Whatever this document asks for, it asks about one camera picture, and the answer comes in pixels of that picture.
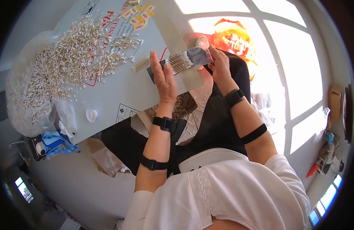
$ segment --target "hand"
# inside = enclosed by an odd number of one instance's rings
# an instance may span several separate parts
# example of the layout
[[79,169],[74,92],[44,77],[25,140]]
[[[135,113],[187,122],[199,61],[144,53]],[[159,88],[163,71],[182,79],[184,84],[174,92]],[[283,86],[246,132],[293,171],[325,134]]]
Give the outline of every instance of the hand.
[[164,72],[159,64],[156,52],[150,52],[150,66],[154,74],[154,82],[159,91],[161,103],[175,106],[177,98],[177,84],[169,64],[164,65]]
[[229,71],[229,58],[227,55],[214,48],[213,45],[209,46],[209,51],[213,56],[214,62],[209,63],[207,66],[213,71],[213,81],[217,84],[223,96],[234,89],[238,89]]

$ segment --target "white sleeve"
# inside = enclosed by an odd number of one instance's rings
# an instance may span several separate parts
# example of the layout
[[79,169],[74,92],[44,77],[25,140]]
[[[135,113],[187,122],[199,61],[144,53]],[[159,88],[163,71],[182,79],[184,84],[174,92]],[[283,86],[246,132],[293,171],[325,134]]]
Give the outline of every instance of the white sleeve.
[[122,230],[138,230],[143,228],[147,209],[153,195],[154,193],[149,191],[137,191],[133,194]]
[[286,157],[276,154],[269,158],[264,166],[274,172],[290,188],[303,210],[304,217],[308,219],[308,214],[310,213],[309,198],[306,195],[300,178],[297,177],[296,172],[290,166]]

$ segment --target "sneaker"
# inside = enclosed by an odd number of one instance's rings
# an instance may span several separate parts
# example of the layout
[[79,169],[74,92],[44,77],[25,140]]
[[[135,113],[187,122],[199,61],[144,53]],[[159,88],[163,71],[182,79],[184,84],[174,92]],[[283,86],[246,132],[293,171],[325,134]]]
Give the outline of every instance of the sneaker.
[[[209,47],[209,42],[205,36],[201,36],[196,40],[195,47]],[[197,70],[202,70],[204,67],[203,66],[198,66]]]

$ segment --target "lanyard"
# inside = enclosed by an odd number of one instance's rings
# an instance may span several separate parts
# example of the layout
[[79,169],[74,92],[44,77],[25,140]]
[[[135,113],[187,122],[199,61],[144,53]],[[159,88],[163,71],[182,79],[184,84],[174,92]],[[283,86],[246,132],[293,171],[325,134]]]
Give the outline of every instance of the lanyard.
[[66,149],[66,150],[65,149],[64,150],[55,149],[55,150],[47,152],[47,156],[51,156],[53,154],[70,154],[70,153],[74,153],[74,152],[77,152],[77,153],[81,152],[80,146],[71,144],[66,138],[64,138],[61,135],[55,135],[50,132],[47,132],[42,136],[42,139],[51,138],[52,136],[56,136],[57,138],[64,141],[66,143],[66,145],[69,147],[69,149]]

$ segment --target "forearm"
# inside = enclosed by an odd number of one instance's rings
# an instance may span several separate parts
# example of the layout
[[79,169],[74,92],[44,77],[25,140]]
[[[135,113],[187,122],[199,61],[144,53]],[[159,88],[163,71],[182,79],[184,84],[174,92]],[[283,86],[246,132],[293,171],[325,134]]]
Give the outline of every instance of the forearm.
[[[172,118],[174,104],[159,104],[157,117]],[[170,132],[161,130],[159,126],[152,125],[149,139],[144,148],[143,155],[157,162],[168,162],[170,153]],[[167,180],[167,170],[149,170],[140,164],[135,182],[135,192],[140,190],[155,192]]]
[[[233,79],[217,84],[217,86],[223,96],[226,96],[234,89],[239,89]],[[239,137],[248,135],[263,124],[262,119],[251,107],[250,103],[246,99],[246,96],[243,101],[235,104],[231,108],[233,122]],[[261,164],[265,164],[271,156],[277,154],[272,136],[268,131],[252,142],[247,143],[245,145],[245,149],[250,161]]]

